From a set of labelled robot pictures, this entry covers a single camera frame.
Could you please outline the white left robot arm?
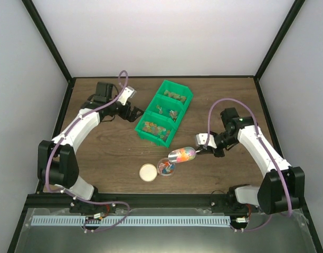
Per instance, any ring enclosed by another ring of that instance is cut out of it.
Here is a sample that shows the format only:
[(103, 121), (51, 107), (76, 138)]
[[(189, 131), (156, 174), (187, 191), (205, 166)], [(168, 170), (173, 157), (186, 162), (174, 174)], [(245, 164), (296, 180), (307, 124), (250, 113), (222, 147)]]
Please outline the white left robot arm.
[(56, 137), (43, 140), (37, 153), (37, 176), (45, 186), (57, 186), (74, 197), (83, 199), (82, 207), (89, 213), (100, 208), (100, 199), (95, 187), (79, 175), (76, 152), (88, 134), (107, 116), (119, 116), (129, 122), (136, 121), (144, 111), (131, 106), (130, 99), (136, 90), (123, 87), (116, 96), (111, 83), (98, 82), (96, 91), (81, 105), (77, 116)]

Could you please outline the green bin with popsicle candies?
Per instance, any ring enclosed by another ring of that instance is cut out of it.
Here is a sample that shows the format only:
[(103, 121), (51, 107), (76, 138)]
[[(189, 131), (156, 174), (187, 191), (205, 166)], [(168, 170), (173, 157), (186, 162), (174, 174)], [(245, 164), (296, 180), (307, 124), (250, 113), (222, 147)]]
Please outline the green bin with popsicle candies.
[(182, 102), (188, 106), (193, 98), (193, 92), (188, 86), (164, 80), (157, 90), (157, 94)]

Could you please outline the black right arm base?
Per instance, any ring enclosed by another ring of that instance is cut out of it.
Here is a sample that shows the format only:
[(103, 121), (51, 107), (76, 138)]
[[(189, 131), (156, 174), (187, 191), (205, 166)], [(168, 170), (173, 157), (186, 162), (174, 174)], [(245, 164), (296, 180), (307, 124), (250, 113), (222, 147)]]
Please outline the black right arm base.
[(213, 212), (221, 213), (244, 213), (258, 211), (258, 208), (251, 204), (239, 203), (236, 199), (236, 189), (238, 187), (247, 186), (240, 184), (229, 187), (227, 192), (222, 190), (214, 190), (210, 194), (209, 204)]

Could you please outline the silver metal scoop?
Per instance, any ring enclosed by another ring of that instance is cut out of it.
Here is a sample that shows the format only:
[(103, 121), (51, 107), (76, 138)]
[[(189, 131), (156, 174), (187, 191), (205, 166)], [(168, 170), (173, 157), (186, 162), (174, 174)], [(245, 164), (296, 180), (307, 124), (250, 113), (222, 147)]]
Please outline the silver metal scoop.
[(171, 163), (182, 163), (193, 160), (196, 154), (197, 152), (193, 147), (184, 147), (171, 151), (168, 159)]

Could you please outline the cream jar lid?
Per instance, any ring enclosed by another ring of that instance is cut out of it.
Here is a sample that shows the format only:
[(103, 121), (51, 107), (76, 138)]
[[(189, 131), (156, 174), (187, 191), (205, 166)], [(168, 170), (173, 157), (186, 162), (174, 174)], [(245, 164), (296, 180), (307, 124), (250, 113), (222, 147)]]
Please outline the cream jar lid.
[(158, 175), (157, 168), (150, 163), (144, 164), (139, 169), (139, 177), (145, 182), (152, 182)]

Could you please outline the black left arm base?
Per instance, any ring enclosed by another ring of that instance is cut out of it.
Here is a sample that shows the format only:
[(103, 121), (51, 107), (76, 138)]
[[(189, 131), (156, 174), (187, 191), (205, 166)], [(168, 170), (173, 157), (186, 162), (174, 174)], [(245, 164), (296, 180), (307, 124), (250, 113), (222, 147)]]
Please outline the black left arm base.
[(119, 204), (114, 203), (118, 201), (118, 194), (106, 194), (98, 193), (95, 194), (89, 203), (86, 201), (79, 200), (78, 198), (72, 198), (70, 201), (70, 212), (71, 213), (82, 213), (86, 215), (92, 215), (95, 213), (114, 213)]

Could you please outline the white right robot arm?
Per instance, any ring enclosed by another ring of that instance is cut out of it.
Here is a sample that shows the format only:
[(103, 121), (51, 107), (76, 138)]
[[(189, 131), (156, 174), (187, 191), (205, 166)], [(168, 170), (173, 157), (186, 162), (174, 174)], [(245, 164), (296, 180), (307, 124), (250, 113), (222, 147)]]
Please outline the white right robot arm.
[(264, 213), (290, 212), (301, 208), (305, 193), (305, 173), (293, 167), (267, 141), (252, 117), (240, 117), (236, 108), (220, 114), (225, 130), (196, 135), (198, 154), (212, 154), (220, 158), (237, 144), (243, 145), (259, 167), (263, 180), (260, 186), (241, 184), (229, 188), (227, 206), (240, 212), (246, 204)]

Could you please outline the green bin with star candies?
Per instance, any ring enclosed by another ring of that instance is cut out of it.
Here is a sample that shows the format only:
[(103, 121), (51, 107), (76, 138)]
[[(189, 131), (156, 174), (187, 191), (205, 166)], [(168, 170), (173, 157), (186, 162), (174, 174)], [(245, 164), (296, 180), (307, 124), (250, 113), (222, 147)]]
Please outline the green bin with star candies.
[(154, 112), (145, 112), (135, 127), (138, 136), (157, 146), (169, 148), (177, 131), (175, 122)]

